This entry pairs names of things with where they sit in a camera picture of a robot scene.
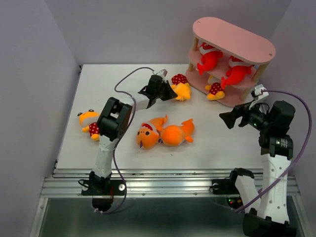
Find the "red shark plush front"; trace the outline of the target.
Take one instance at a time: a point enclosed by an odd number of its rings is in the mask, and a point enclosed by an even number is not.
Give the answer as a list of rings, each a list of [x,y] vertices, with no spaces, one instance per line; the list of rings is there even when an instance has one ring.
[[[230,69],[226,71],[226,77],[221,77],[221,87],[225,89],[228,85],[236,85],[243,81],[246,75],[251,74],[254,65],[246,63],[234,56],[230,56],[228,60]]]

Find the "red shark plush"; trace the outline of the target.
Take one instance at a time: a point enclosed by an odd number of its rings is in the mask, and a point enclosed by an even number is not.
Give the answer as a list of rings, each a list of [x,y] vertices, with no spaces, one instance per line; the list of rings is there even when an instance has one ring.
[[[197,63],[197,69],[200,75],[204,72],[212,71],[218,64],[219,58],[223,57],[223,52],[206,42],[199,47],[201,53],[201,64]]]
[[[230,69],[226,71],[226,77],[221,77],[221,87],[225,89],[228,85],[236,85],[243,81],[246,75],[251,74],[254,65],[246,63],[234,56],[230,56],[228,60]]]

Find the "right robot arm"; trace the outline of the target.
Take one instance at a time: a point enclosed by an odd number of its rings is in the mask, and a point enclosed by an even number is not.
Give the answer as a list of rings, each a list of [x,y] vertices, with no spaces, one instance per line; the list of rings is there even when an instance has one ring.
[[[254,174],[244,168],[235,168],[220,182],[220,189],[239,193],[244,207],[243,233],[247,237],[294,237],[296,229],[290,226],[287,213],[287,175],[293,157],[293,141],[287,132],[294,118],[295,108],[285,102],[274,102],[267,113],[251,103],[237,105],[219,117],[231,129],[237,118],[239,127],[251,125],[259,131],[263,165],[262,190],[257,191]]]

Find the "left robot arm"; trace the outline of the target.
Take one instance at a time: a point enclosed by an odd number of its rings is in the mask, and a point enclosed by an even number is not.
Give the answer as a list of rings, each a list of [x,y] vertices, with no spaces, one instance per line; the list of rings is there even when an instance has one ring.
[[[83,196],[109,196],[115,192],[123,194],[119,187],[125,187],[125,181],[111,181],[112,164],[115,161],[115,151],[118,143],[125,135],[136,112],[153,106],[156,100],[167,101],[176,98],[176,93],[165,79],[164,71],[152,74],[148,84],[140,91],[131,93],[114,88],[116,93],[127,95],[119,100],[110,97],[95,125],[90,130],[97,130],[99,146],[97,158],[87,180],[80,179]]]

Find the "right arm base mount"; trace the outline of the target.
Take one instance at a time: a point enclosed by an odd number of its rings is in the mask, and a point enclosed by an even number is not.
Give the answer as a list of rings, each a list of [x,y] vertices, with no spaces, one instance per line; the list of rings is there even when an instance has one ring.
[[[212,179],[210,191],[214,195],[224,195],[227,205],[232,209],[238,209],[243,206],[241,195],[234,185],[230,184],[228,178]]]

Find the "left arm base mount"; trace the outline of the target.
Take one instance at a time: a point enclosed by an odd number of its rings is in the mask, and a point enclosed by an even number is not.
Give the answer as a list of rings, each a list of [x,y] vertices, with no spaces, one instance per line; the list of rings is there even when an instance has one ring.
[[[121,180],[107,181],[103,187],[95,187],[90,180],[79,179],[81,195],[91,197],[94,212],[99,214],[114,214],[123,206],[126,200],[126,185]]]

